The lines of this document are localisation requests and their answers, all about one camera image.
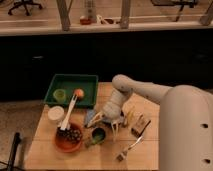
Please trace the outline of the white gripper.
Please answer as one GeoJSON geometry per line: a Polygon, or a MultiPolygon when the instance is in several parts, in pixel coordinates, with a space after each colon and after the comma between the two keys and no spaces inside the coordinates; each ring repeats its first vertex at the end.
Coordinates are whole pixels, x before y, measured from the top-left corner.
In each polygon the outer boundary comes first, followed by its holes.
{"type": "MultiPolygon", "coordinates": [[[[104,104],[102,111],[96,113],[92,119],[88,122],[87,128],[92,127],[94,124],[100,122],[104,115],[110,120],[116,120],[120,114],[124,103],[131,97],[132,91],[130,92],[120,92],[114,89],[111,93],[110,98],[104,104]]],[[[118,121],[112,121],[111,128],[113,132],[113,141],[116,141],[117,134],[119,131],[118,121]]]]}

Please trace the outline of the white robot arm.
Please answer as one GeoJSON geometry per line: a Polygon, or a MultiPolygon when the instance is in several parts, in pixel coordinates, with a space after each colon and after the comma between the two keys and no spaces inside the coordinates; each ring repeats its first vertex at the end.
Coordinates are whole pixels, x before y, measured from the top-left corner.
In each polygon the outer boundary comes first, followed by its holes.
{"type": "Polygon", "coordinates": [[[118,74],[113,92],[92,117],[93,126],[119,119],[124,103],[138,94],[159,105],[159,171],[213,171],[213,94],[191,85],[174,87],[118,74]]]}

